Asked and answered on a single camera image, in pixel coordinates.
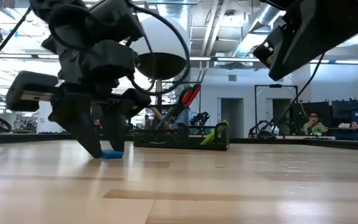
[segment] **white sphere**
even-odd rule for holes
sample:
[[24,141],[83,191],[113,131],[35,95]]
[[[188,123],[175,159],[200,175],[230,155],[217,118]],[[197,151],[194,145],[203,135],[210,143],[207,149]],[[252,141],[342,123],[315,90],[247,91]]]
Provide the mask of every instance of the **white sphere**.
[[[188,47],[190,39],[187,31],[177,21],[165,19],[179,31]],[[137,69],[149,78],[162,80],[178,75],[186,64],[185,51],[178,37],[168,26],[154,17],[144,19],[141,24],[155,57],[156,72],[152,74],[152,57],[144,37],[131,44],[131,48],[140,58],[140,66]]]

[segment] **ceiling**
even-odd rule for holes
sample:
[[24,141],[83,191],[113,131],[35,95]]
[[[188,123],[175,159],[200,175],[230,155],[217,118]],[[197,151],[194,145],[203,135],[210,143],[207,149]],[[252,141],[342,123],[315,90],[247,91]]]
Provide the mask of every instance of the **ceiling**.
[[[4,38],[19,21],[29,6],[28,0],[0,0],[12,8],[0,8],[0,28]],[[87,0],[87,6],[96,1]],[[246,57],[252,48],[260,44],[267,34],[279,25],[283,12],[261,4],[258,0],[148,0],[137,1],[162,16],[177,20],[188,31],[192,56],[224,55]],[[142,20],[146,15],[139,14]],[[9,41],[2,53],[5,54],[49,54],[40,44],[49,36],[46,23],[32,12],[21,25],[17,34]],[[351,47],[335,51],[337,57],[358,59],[358,36],[344,45]],[[0,86],[9,86],[21,70],[57,74],[58,62],[50,60],[0,59]],[[123,82],[123,89],[131,84]]]

